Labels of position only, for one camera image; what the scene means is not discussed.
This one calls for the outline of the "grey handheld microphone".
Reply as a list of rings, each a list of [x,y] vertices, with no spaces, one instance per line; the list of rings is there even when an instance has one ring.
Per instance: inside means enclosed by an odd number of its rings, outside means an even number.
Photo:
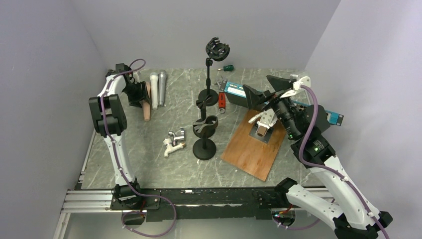
[[[160,107],[164,106],[165,103],[165,90],[166,90],[166,81],[167,81],[167,72],[165,70],[161,70],[158,74],[158,80],[159,80],[159,101],[158,105]]]

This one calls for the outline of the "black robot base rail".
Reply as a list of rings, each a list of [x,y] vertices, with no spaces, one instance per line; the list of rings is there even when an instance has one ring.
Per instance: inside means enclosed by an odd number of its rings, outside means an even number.
[[[143,197],[131,206],[112,198],[110,210],[144,210],[147,222],[187,219],[272,219],[272,213],[293,209],[274,187],[162,188],[141,190]]]

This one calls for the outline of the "black front microphone stand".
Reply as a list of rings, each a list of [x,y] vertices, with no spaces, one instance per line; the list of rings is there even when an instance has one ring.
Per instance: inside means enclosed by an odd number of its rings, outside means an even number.
[[[193,145],[193,154],[199,160],[209,160],[216,153],[216,145],[210,139],[218,126],[218,117],[211,115],[193,122],[194,134],[199,138]]]

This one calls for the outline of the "blue network switch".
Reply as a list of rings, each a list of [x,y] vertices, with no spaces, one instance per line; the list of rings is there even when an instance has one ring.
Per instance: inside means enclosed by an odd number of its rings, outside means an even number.
[[[225,97],[230,103],[242,107],[247,107],[245,92],[240,84],[228,81],[224,93]],[[327,120],[331,125],[342,125],[344,115],[328,110],[325,112],[327,114]]]

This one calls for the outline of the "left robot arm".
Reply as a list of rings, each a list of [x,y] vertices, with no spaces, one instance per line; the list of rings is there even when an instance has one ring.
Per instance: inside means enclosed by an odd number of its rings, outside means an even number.
[[[100,93],[89,98],[94,129],[106,142],[114,166],[115,187],[112,194],[130,209],[142,205],[144,194],[140,192],[139,183],[130,166],[125,145],[127,118],[119,96],[125,93],[129,105],[138,108],[144,102],[151,103],[146,82],[134,79],[134,72],[141,69],[141,66],[133,69],[131,65],[117,64],[115,70],[106,75]]]

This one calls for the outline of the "metal bracket on board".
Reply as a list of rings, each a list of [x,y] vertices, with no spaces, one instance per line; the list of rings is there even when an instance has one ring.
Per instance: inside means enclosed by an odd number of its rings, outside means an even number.
[[[273,109],[258,113],[248,120],[248,123],[252,124],[249,135],[260,142],[269,143],[276,122],[277,117]]]

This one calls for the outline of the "wooden board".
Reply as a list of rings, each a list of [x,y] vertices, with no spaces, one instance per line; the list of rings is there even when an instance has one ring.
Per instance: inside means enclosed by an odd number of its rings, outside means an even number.
[[[221,159],[251,176],[266,181],[282,145],[286,131],[277,122],[272,129],[257,134],[257,127],[249,119],[258,111],[249,110],[231,137]]]

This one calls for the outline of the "chrome white faucet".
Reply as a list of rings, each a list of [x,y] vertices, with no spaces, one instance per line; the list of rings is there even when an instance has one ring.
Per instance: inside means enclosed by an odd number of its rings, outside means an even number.
[[[177,135],[175,132],[169,131],[168,137],[163,140],[163,144],[166,147],[164,151],[165,158],[168,158],[169,154],[186,147],[184,127],[180,127],[180,133],[180,135]]]

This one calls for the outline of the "green handled screwdriver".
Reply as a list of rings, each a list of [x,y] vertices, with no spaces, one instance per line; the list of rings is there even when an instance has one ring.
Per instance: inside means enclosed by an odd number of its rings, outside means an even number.
[[[222,68],[218,68],[219,71],[224,71],[224,72],[232,72],[234,70],[234,66],[233,65],[225,65]]]

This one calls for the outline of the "pink microphone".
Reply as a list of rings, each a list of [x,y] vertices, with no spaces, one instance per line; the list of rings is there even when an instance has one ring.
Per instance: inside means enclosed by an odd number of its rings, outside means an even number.
[[[151,97],[151,85],[150,82],[146,82],[146,88],[148,97]],[[143,116],[145,121],[151,120],[151,104],[148,101],[143,102]]]

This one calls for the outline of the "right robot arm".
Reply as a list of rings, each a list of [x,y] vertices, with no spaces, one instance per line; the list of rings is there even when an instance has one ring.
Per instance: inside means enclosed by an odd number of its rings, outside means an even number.
[[[273,91],[258,91],[243,85],[249,109],[272,110],[285,128],[296,159],[328,189],[332,202],[311,193],[297,181],[286,178],[274,188],[277,205],[298,206],[328,225],[339,239],[388,238],[386,227],[393,218],[378,210],[346,173],[334,148],[323,137],[330,128],[326,111],[317,101],[309,77],[267,76]]]

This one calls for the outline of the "white microphone with stand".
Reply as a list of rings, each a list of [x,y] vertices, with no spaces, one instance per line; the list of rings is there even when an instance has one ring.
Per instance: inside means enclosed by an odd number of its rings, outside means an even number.
[[[151,105],[153,110],[158,109],[158,74],[152,72],[149,77],[151,84]]]

